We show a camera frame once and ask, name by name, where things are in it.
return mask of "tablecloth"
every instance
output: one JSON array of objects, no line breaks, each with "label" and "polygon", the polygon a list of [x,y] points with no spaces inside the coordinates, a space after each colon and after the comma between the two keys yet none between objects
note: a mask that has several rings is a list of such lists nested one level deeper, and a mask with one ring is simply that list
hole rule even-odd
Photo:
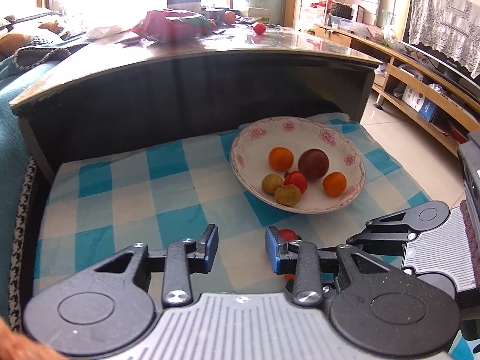
[{"label": "tablecloth", "polygon": [[[362,193],[351,205],[329,214],[292,214],[246,191],[229,164],[230,146],[240,129],[63,164],[40,230],[35,293],[136,242],[155,250],[182,238],[198,238],[209,223],[219,227],[219,248],[211,273],[191,275],[196,296],[279,292],[285,279],[273,274],[268,262],[268,225],[291,228],[318,247],[334,246],[362,231],[371,218],[429,200],[402,166],[347,115],[311,119],[342,133],[362,153],[365,164]],[[162,274],[153,274],[149,294],[156,302],[161,285]],[[455,356],[458,360],[473,358],[461,337],[454,350],[461,351]]]}]

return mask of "orange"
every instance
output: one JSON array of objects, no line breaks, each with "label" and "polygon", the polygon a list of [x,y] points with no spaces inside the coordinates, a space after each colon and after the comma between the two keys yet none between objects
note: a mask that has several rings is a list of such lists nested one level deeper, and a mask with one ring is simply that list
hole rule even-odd
[{"label": "orange", "polygon": [[328,196],[338,196],[347,187],[347,179],[340,172],[330,173],[323,179],[323,190]]},{"label": "orange", "polygon": [[277,172],[285,172],[293,164],[293,153],[285,147],[275,147],[268,155],[268,163]]}]

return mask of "white lace cloth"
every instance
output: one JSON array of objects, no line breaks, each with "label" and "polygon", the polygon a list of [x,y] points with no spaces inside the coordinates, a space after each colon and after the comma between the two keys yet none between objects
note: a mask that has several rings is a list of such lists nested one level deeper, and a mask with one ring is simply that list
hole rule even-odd
[{"label": "white lace cloth", "polygon": [[480,74],[480,7],[468,0],[412,0],[410,44],[423,43]]}]

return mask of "white floral plate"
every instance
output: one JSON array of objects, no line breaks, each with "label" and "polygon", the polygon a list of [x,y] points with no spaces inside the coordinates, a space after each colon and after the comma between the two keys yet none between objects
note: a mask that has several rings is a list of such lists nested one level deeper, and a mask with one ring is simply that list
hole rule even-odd
[{"label": "white floral plate", "polygon": [[[275,201],[262,190],[262,179],[275,172],[268,164],[268,154],[274,147],[286,147],[293,152],[291,170],[297,170],[301,154],[309,149],[323,150],[332,172],[342,172],[347,180],[346,189],[331,198],[322,188],[322,180],[309,182],[300,203],[287,207]],[[299,214],[323,214],[352,203],[365,185],[365,166],[357,148],[343,135],[312,120],[279,116],[259,120],[244,128],[234,139],[230,149],[230,163],[238,180],[260,200],[279,209]]]}]

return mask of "black woven basket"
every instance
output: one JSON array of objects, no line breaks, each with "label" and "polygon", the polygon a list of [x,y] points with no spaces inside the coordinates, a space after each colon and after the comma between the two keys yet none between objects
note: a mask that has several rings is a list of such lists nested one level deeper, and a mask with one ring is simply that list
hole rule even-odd
[{"label": "black woven basket", "polygon": [[352,18],[352,7],[350,5],[332,3],[330,14],[350,20]]}]

